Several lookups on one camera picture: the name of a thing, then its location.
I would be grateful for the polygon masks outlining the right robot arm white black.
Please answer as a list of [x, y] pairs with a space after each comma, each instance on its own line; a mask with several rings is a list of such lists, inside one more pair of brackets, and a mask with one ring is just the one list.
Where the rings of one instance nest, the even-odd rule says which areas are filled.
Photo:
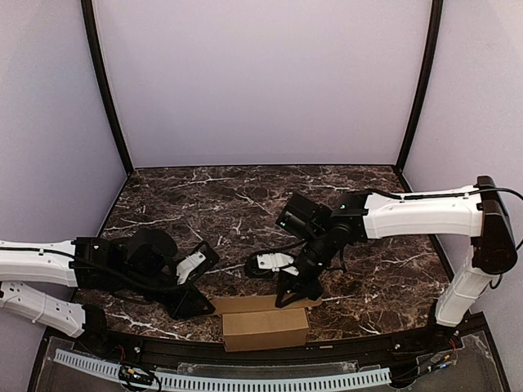
[[493, 278], [517, 262], [500, 193], [490, 177], [480, 176], [474, 185], [440, 193], [347, 192], [332, 208], [294, 194], [277, 224], [304, 246], [290, 269], [279, 274], [277, 307], [321, 296], [320, 275], [348, 245], [401, 235], [456, 234], [469, 237], [471, 249], [437, 300], [434, 321], [442, 327], [458, 326]]

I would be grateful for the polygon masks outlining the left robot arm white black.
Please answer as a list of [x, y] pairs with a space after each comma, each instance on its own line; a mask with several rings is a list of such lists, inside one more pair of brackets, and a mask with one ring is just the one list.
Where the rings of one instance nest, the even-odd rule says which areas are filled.
[[113, 240], [77, 237], [58, 243], [1, 243], [1, 307], [32, 323], [73, 338], [107, 328], [95, 305], [63, 301], [32, 283], [118, 292], [127, 290], [164, 307], [175, 320], [213, 314], [212, 302], [195, 286], [219, 256], [201, 242], [178, 260], [177, 244], [160, 229], [139, 229]]

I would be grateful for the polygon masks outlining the brown cardboard box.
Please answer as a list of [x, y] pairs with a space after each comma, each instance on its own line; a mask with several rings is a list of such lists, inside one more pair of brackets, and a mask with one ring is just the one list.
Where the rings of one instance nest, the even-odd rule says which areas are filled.
[[306, 310], [321, 304], [321, 299], [305, 299], [279, 309], [274, 295], [212, 300], [214, 314], [221, 317], [221, 338], [227, 352], [304, 346], [310, 332]]

